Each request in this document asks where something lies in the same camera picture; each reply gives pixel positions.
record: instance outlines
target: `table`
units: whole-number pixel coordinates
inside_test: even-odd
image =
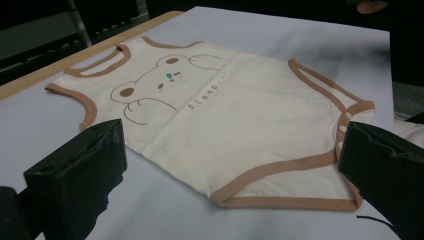
[[[209,42],[281,60],[296,58],[376,104],[374,125],[393,130],[389,33],[338,24],[196,7],[170,12],[0,87],[0,184],[17,192],[22,173],[78,134],[82,105],[44,91],[61,71],[107,55],[113,43],[148,36],[172,45]],[[87,239],[398,239],[364,202],[356,212],[223,209],[127,150],[124,181]]]

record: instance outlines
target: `cartoon bear face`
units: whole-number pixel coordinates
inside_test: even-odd
[[[218,70],[219,64],[216,63],[219,60],[219,57],[210,55],[161,58],[137,81],[116,87],[111,99],[126,104],[124,116],[140,125],[154,119],[170,118],[187,97],[192,97],[193,91],[204,86],[211,74]]]

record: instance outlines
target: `white tabletop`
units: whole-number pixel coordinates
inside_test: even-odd
[[[388,32],[197,7],[143,35],[296,58],[373,100],[374,125],[393,130]],[[22,173],[79,133],[84,107],[44,90],[59,75],[0,102],[0,185],[22,191]],[[356,218],[384,220],[367,202],[356,212],[223,209],[129,149],[127,158],[124,181],[110,193],[108,210],[88,239],[398,239],[384,224]]]

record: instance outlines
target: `person's hand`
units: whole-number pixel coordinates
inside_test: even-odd
[[[371,14],[386,8],[388,4],[387,0],[360,0],[356,9],[361,14]]]

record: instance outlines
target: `white baby onesie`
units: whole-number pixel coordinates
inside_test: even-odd
[[[362,202],[336,164],[348,122],[371,123],[374,104],[296,60],[142,37],[46,89],[84,104],[83,128],[121,118],[128,147],[220,206]]]

